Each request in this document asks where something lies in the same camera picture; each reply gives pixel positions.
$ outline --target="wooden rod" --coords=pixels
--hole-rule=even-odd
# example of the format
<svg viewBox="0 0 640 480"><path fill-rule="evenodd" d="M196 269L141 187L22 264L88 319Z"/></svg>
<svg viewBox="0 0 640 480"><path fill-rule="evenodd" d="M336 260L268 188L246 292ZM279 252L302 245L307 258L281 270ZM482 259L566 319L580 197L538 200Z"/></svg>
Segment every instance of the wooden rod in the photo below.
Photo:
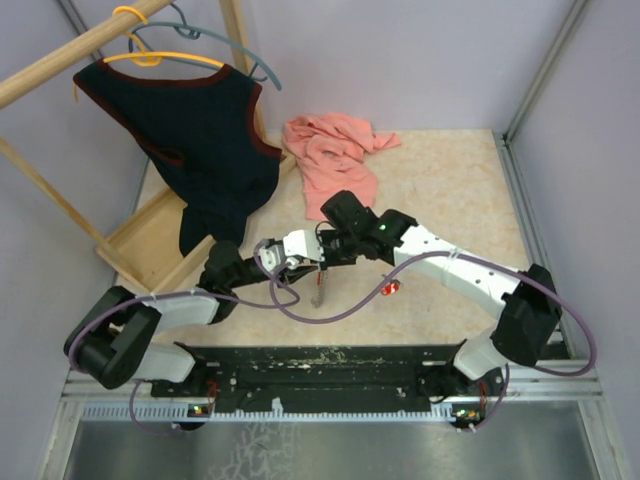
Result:
<svg viewBox="0 0 640 480"><path fill-rule="evenodd" d="M56 204L71 220L95 240L95 242L114 259L124 262L134 276L139 275L137 270L127 262L109 241L89 221L74 208L69 201L58 192L27 160L18 153L4 138L0 136L0 153L9 159L31 182L38 187L54 204Z"/></svg>
<svg viewBox="0 0 640 480"><path fill-rule="evenodd" d="M244 21L244 13L242 12L240 0L219 1L220 11L222 12L222 18L224 19L224 27L227 30L227 37L229 37L230 40L239 43L244 48L249 48L249 35L247 35L247 25ZM236 69L245 75L249 75L251 67L253 67L253 60L237 48L232 48L231 54L233 55L233 63ZM262 116L262 108L260 107L260 104L256 105L254 122L258 135L262 140L266 141L264 117Z"/></svg>
<svg viewBox="0 0 640 480"><path fill-rule="evenodd" d="M144 16L150 17L172 1L139 0L132 7ZM140 19L136 15L129 12L118 13L7 78L0 83L0 109L15 102L138 23Z"/></svg>

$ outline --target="pink cloth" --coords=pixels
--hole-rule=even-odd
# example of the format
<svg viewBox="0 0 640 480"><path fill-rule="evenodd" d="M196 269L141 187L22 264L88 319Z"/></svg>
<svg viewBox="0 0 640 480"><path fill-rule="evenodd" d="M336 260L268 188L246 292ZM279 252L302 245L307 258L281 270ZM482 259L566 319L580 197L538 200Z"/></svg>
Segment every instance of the pink cloth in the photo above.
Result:
<svg viewBox="0 0 640 480"><path fill-rule="evenodd" d="M344 113L300 115L284 126L284 144L304 178L307 218L326 220L320 207L340 190L351 190L371 207L378 179L364 166L364 152L400 145L395 133L376 135L371 124Z"/></svg>

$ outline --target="dark vest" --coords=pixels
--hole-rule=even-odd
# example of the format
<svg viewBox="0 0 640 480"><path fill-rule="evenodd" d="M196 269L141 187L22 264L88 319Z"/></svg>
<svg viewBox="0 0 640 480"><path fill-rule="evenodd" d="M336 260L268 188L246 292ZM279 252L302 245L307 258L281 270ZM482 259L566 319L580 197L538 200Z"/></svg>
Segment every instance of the dark vest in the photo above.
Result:
<svg viewBox="0 0 640 480"><path fill-rule="evenodd" d="M180 251L211 234L240 246L247 217L278 184L281 150L253 125L262 87L229 65L195 80L147 80L102 60L73 81L117 120L186 203Z"/></svg>

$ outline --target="blue clothes hanger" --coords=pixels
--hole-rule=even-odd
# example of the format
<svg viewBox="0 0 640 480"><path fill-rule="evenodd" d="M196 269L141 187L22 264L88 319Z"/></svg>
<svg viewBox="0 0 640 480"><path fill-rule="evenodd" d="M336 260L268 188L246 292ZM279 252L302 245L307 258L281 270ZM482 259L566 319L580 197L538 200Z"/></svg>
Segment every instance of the blue clothes hanger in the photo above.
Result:
<svg viewBox="0 0 640 480"><path fill-rule="evenodd" d="M182 21L182 23L175 23L175 22L149 22L149 23L146 23L146 24L138 25L133 30L131 30L131 34L135 35L136 37L138 37L140 39L140 41L142 42L142 44L145 46L145 48L147 48L147 50L153 51L153 48L138 33L139 30L142 30L142 29L145 29L145 28L149 28L149 27L171 27L181 37L186 38L188 40L197 40L198 38L200 38L200 35L206 35L206 36L209 36L209 37L214 38L216 40L219 40L219 41L221 41L223 43L226 43L227 45L231 46L232 48L236 48L236 49L240 50L242 53L244 53L249 58L251 58L254 61L254 64L253 64L253 67L251 68L251 71L249 72L248 75L253 80L255 80L256 82L264 82L266 80L271 80L273 82L273 84L275 85L277 90L282 90L282 84L280 83L280 80L278 80L278 77L273 72L273 70L271 70L271 68L269 68L269 66L264 62L264 60L262 60L256 54L254 54L251 50L248 50L248 49L244 48L242 45L240 45L239 43L236 43L233 40L228 39L227 37L224 37L224 36L219 35L219 34L217 34L215 32L212 32L211 30L207 30L205 28L200 28L200 27L195 27L193 25L189 25L187 23L186 17L184 15L184 12L182 11L182 9L180 9L180 7L178 7L177 5L174 5L173 3L170 4L170 5L180 15L180 20ZM134 51L133 39L130 38L129 39L129 52L133 52L133 51ZM178 63L185 63L185 64L188 64L188 65L197 65L197 66L201 66L201 67L205 67L205 68L211 68L213 70L217 70L218 69L217 67L215 67L213 65L206 65L206 64L203 64L203 63L200 63L200 62L197 62L197 61L186 60L186 59L182 59L182 58L167 58L167 60L171 60L171 61L178 62ZM263 77L263 78L254 78L253 77L253 75L254 75L254 73L255 73L255 71L256 71L256 69L258 67L261 67L262 70L264 70L264 72L267 74L266 77Z"/></svg>

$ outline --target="wooden frame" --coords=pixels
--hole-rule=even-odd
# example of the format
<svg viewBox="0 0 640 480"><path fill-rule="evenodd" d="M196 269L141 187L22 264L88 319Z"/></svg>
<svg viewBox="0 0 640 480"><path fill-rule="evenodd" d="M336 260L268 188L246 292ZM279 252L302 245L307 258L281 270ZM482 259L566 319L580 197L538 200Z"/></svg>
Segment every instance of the wooden frame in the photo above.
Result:
<svg viewBox="0 0 640 480"><path fill-rule="evenodd" d="M139 0L132 6L149 17L173 0ZM230 39L247 47L248 40L240 0L219 0ZM13 103L50 78L85 58L140 22L129 12L118 13L54 50L0 83L0 108ZM248 73L250 64L242 52L233 52L236 68ZM257 105L256 130L264 139L264 121ZM38 171L0 137L0 153L66 213L95 242L96 252L134 288L166 292L177 288L206 258L214 239L205 238L187 257L178 250L178 232L185 203L167 188L144 205L111 235L105 237ZM293 157L280 164L280 175L295 167Z"/></svg>

